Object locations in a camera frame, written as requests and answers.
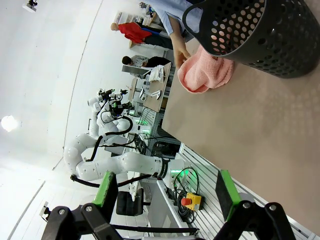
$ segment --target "pink towel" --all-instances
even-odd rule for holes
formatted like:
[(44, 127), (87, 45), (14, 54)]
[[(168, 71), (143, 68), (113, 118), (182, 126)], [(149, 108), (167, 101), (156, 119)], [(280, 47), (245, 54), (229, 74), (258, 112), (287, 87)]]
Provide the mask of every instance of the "pink towel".
[(196, 54), (182, 64), (178, 77), (188, 92), (204, 93), (226, 84), (233, 70), (233, 61), (222, 57), (216, 60), (200, 45)]

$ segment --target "person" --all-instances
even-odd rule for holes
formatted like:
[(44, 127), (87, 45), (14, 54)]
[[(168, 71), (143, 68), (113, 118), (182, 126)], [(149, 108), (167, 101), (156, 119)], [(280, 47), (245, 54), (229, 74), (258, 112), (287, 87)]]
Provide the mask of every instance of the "person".
[[(187, 8), (203, 0), (143, 0), (156, 11), (163, 26), (171, 38), (173, 45), (174, 61), (177, 68), (190, 57), (187, 51), (182, 32), (185, 30), (182, 17)], [(202, 9), (193, 9), (186, 18), (188, 26), (194, 31), (199, 31), (199, 22), (202, 16)]]
[(112, 31), (120, 31), (122, 34), (124, 34), (124, 37), (130, 39), (135, 44), (151, 44), (166, 49), (173, 49), (170, 38), (142, 30), (136, 22), (124, 24), (112, 23), (110, 29)]
[(171, 61), (160, 56), (153, 56), (151, 58), (147, 58), (145, 56), (134, 55), (132, 58), (128, 56), (124, 56), (122, 58), (122, 63), (124, 65), (129, 65), (137, 68), (141, 68), (141, 67), (154, 68), (158, 65), (164, 66), (168, 63), (171, 63)]
[(148, 58), (146, 56), (134, 55), (133, 57), (124, 56), (122, 58), (122, 64), (129, 65), (137, 68), (144, 67), (144, 65), (148, 62)]

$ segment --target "security camera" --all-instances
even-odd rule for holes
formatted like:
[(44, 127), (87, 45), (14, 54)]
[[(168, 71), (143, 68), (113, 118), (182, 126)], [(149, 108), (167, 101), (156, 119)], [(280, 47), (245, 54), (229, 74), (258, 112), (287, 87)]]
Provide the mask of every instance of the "security camera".
[(37, 0), (28, 0), (27, 3), (23, 4), (22, 7), (30, 13), (35, 13), (37, 11), (36, 6), (38, 5)]

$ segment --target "bolt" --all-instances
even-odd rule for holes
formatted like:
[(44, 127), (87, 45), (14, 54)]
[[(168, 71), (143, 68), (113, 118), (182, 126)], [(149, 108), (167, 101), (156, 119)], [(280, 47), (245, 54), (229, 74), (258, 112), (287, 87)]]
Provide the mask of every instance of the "bolt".
[(245, 209), (248, 209), (250, 208), (250, 203), (249, 202), (245, 202), (243, 205), (242, 205)]
[(87, 207), (85, 208), (85, 210), (86, 210), (87, 212), (91, 212), (91, 211), (92, 211), (92, 206), (87, 206)]
[(60, 209), (60, 210), (59, 210), (59, 214), (60, 214), (60, 215), (65, 214), (65, 212), (66, 212), (66, 210), (64, 210), (64, 209)]
[(269, 209), (270, 209), (271, 211), (274, 211), (274, 210), (277, 209), (277, 206), (276, 206), (276, 205), (271, 205), (271, 206), (269, 207)]

